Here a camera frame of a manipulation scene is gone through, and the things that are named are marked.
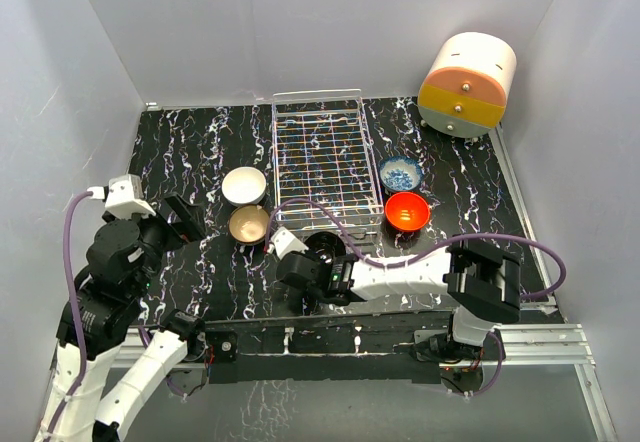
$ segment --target bowl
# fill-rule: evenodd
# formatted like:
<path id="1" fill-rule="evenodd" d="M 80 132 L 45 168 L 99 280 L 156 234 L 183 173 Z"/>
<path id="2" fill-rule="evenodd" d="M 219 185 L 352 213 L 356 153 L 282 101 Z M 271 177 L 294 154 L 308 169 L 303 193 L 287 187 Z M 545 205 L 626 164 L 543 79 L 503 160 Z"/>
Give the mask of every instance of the bowl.
<path id="1" fill-rule="evenodd" d="M 264 240 L 269 213 L 259 205 L 245 205 L 229 217 L 229 233 L 243 245 L 256 245 Z"/>
<path id="2" fill-rule="evenodd" d="M 327 264 L 330 264 L 336 257 L 347 255 L 344 242 L 333 232 L 316 232 L 307 237 L 304 243 L 309 247 L 309 250 Z"/>
<path id="3" fill-rule="evenodd" d="M 222 180 L 222 195 L 236 207 L 257 204 L 267 192 L 267 179 L 254 167 L 238 167 Z"/>
<path id="4" fill-rule="evenodd" d="M 429 222 L 429 204 L 413 192 L 398 192 L 389 197 L 384 206 L 389 223 L 402 232 L 415 232 Z"/>
<path id="5" fill-rule="evenodd" d="M 391 193 L 414 190 L 424 177 L 418 161 L 403 155 L 383 160 L 379 172 L 383 187 Z"/>

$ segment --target yellow drawer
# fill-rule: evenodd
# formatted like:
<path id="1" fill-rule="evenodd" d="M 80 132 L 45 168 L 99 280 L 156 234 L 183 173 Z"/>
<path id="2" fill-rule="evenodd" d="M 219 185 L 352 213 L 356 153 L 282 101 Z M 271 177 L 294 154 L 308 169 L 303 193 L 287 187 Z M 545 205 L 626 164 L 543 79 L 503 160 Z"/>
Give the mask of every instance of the yellow drawer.
<path id="1" fill-rule="evenodd" d="M 418 94 L 418 105 L 485 127 L 498 125 L 505 110 L 504 106 L 489 104 L 432 85 L 422 86 Z"/>

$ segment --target wire dish rack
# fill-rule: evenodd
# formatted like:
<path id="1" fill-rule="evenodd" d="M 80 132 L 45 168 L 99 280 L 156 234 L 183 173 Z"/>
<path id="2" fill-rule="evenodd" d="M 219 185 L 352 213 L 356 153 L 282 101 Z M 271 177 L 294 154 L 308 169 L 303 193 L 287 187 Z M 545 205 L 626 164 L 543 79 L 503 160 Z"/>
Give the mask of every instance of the wire dish rack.
<path id="1" fill-rule="evenodd" d="M 311 199 L 350 234 L 377 232 L 384 207 L 360 90 L 275 94 L 272 130 L 277 205 Z M 337 230 L 308 204 L 285 207 L 277 220 L 298 234 Z"/>

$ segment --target white wall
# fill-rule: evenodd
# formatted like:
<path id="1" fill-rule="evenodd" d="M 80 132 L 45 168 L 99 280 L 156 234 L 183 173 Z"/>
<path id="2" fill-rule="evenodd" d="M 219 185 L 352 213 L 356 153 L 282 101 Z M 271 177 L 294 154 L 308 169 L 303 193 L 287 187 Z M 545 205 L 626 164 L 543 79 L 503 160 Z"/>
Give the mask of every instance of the white wall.
<path id="1" fill-rule="evenodd" d="M 64 209 L 126 169 L 142 102 L 87 0 L 2 0 L 0 53 L 0 438 L 28 441 L 67 297 Z M 76 269 L 103 212 L 88 204 Z"/>
<path id="2" fill-rule="evenodd" d="M 555 0 L 520 58 L 504 126 L 534 227 L 565 258 L 621 440 L 640 418 L 640 0 Z"/>
<path id="3" fill-rule="evenodd" d="M 253 103 L 274 92 L 415 95 L 451 35 L 517 53 L 552 0 L 90 0 L 143 100 Z"/>

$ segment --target red bowl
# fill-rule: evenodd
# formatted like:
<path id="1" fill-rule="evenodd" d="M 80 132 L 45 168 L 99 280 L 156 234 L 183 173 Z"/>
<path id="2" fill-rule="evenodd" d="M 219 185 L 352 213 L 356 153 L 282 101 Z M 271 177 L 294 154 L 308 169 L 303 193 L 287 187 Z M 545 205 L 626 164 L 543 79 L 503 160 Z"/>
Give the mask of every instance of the red bowl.
<path id="1" fill-rule="evenodd" d="M 413 192 L 398 192 L 392 195 L 384 207 L 384 215 L 396 229 L 414 232 L 429 222 L 429 204 Z"/>

